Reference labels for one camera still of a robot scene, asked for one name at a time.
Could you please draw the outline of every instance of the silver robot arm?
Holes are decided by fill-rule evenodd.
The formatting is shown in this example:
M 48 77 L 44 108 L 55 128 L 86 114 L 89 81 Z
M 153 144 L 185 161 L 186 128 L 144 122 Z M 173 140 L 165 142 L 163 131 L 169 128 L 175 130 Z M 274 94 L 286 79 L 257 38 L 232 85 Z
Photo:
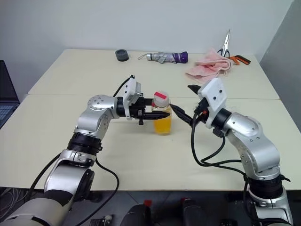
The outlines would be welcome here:
M 89 168 L 102 150 L 101 140 L 112 119 L 132 117 L 160 119 L 165 112 L 146 113 L 151 99 L 143 98 L 141 85 L 134 77 L 128 81 L 123 97 L 97 95 L 89 99 L 78 119 L 68 146 L 60 154 L 44 187 L 44 197 L 29 200 L 0 226 L 60 226 L 73 202 L 86 199 L 94 178 Z
M 284 177 L 280 174 L 280 154 L 264 135 L 261 124 L 224 109 L 227 96 L 221 79 L 211 80 L 197 94 L 206 100 L 207 116 L 203 119 L 206 127 L 214 127 L 214 134 L 218 136 L 225 135 L 239 152 L 257 218 L 281 218 L 293 225 L 286 191 L 281 184 Z

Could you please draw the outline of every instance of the table surface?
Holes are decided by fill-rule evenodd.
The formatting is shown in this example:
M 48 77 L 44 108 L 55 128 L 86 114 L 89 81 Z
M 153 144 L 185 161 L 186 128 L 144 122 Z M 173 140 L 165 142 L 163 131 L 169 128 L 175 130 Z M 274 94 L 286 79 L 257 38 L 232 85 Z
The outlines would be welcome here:
M 66 148 L 79 115 L 90 95 L 29 95 L 0 130 L 0 186 L 29 188 L 41 169 Z M 188 114 L 197 98 L 171 98 Z M 301 135 L 280 100 L 229 99 L 227 109 L 259 120 L 267 137 L 281 154 L 282 173 L 291 179 L 286 189 L 301 189 L 299 171 Z M 191 128 L 173 115 L 172 133 L 159 136 L 153 122 L 112 120 L 104 137 L 100 162 L 115 171 L 121 190 L 242 190 L 240 174 L 225 169 L 203 168 L 192 157 Z M 195 145 L 199 158 L 208 156 L 222 140 L 204 125 L 196 129 Z M 237 150 L 226 142 L 224 150 L 213 161 L 239 158 Z M 240 163 L 233 163 L 242 169 Z M 92 190 L 111 190 L 114 177 L 92 168 L 95 177 Z M 42 189 L 46 175 L 37 184 Z
M 51 65 L 29 91 L 29 94 L 112 95 L 131 74 L 142 84 L 142 92 L 151 97 L 157 90 L 170 97 L 195 97 L 187 88 L 199 84 L 185 72 L 203 54 L 189 54 L 187 64 L 160 64 L 138 60 L 146 52 L 129 52 L 130 59 L 119 62 L 112 50 L 67 49 Z M 252 62 L 233 65 L 226 75 L 220 75 L 228 98 L 279 99 L 276 91 L 254 56 L 245 56 Z

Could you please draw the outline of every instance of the plastic bottle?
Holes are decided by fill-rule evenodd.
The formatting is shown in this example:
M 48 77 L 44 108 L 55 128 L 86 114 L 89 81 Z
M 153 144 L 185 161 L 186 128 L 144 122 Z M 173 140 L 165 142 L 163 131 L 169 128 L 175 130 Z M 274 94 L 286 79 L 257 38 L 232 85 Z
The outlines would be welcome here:
M 152 111 L 164 111 L 170 113 L 170 116 L 154 120 L 155 132 L 160 135 L 168 135 L 171 131 L 171 112 L 172 109 L 169 105 L 168 94 L 163 91 L 158 91 L 154 94 L 152 101 Z

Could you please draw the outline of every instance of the red label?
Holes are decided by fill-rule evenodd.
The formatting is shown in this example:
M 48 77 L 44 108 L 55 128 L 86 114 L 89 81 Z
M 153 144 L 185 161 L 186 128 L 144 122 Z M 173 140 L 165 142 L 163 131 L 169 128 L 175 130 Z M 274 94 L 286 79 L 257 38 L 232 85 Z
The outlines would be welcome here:
M 158 93 L 158 92 L 155 92 L 155 96 L 158 96 L 158 97 L 160 97 L 162 99 L 166 99 L 167 98 L 167 96 L 163 95 L 162 93 Z

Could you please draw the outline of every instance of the pink towel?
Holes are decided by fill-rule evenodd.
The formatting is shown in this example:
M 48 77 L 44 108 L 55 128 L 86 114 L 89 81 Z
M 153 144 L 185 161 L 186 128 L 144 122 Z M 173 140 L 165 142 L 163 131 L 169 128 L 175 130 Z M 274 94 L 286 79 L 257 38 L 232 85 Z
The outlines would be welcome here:
M 186 74 L 200 83 L 216 78 L 221 71 L 227 71 L 231 67 L 231 61 L 218 54 L 213 48 L 206 53 L 204 59 L 195 64 L 196 66 L 189 69 Z

